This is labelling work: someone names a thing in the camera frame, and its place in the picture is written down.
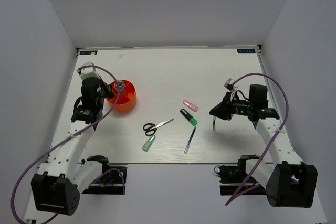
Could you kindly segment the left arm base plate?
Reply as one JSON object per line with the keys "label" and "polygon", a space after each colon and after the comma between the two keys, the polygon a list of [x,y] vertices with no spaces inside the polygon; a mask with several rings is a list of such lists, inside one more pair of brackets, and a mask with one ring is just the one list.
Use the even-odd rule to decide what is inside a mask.
{"label": "left arm base plate", "polygon": [[83,191],[84,195],[124,195],[127,182],[127,166],[110,166],[107,174]]}

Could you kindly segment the yellow cap black highlighter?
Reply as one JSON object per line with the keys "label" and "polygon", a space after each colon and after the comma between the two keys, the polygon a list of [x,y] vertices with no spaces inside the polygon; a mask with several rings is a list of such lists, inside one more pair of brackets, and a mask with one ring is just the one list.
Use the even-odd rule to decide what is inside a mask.
{"label": "yellow cap black highlighter", "polygon": [[125,83],[123,80],[117,80],[114,83],[114,89],[116,91],[116,93],[123,93],[125,90]]}

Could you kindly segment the green cap black highlighter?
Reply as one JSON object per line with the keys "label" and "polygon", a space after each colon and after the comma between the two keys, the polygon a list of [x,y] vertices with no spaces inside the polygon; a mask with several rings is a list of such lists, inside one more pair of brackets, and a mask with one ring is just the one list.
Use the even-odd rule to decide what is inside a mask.
{"label": "green cap black highlighter", "polygon": [[189,114],[185,109],[181,109],[180,113],[193,125],[196,126],[198,124],[198,121]]}

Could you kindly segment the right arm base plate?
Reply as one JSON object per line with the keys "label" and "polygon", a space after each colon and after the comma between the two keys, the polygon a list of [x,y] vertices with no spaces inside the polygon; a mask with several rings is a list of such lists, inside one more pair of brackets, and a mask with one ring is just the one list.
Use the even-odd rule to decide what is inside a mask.
{"label": "right arm base plate", "polygon": [[[250,159],[259,159],[257,155],[242,155],[237,164],[230,165],[216,165],[214,167],[214,173],[219,177],[219,189],[221,196],[231,196],[238,188],[241,182],[247,176],[245,172],[246,161]],[[259,183],[254,178],[249,178],[240,192],[248,190]],[[265,195],[265,189],[260,186],[254,190],[247,192],[245,195]]]}

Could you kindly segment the pink translucent correction tape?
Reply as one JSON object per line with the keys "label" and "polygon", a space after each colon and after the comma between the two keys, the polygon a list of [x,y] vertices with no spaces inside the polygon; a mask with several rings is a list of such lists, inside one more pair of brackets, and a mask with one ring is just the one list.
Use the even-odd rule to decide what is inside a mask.
{"label": "pink translucent correction tape", "polygon": [[188,100],[184,100],[183,104],[194,112],[198,111],[198,106]]}

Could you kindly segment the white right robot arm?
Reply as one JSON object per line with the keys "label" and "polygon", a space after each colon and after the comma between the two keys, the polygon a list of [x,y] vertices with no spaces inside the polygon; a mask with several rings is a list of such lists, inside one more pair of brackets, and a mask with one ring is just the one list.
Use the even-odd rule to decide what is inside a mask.
{"label": "white right robot arm", "polygon": [[317,169],[302,160],[286,134],[279,130],[280,117],[275,109],[269,108],[267,92],[267,87],[259,84],[250,85],[247,100],[241,100],[235,91],[227,92],[209,114],[226,121],[234,115],[246,116],[269,146],[267,153],[272,162],[267,164],[256,154],[242,155],[235,166],[219,166],[215,173],[222,184],[260,184],[273,207],[310,208]]}

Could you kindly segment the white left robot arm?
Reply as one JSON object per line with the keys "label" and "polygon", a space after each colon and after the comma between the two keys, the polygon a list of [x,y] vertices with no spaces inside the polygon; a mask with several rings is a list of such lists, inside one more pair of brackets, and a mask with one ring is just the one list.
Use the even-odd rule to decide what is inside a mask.
{"label": "white left robot arm", "polygon": [[102,118],[104,99],[112,95],[111,87],[100,76],[86,77],[81,84],[81,97],[74,105],[67,136],[57,155],[42,174],[31,180],[35,207],[38,211],[73,215],[81,193],[96,178],[104,182],[110,178],[111,168],[91,159],[77,164]]}

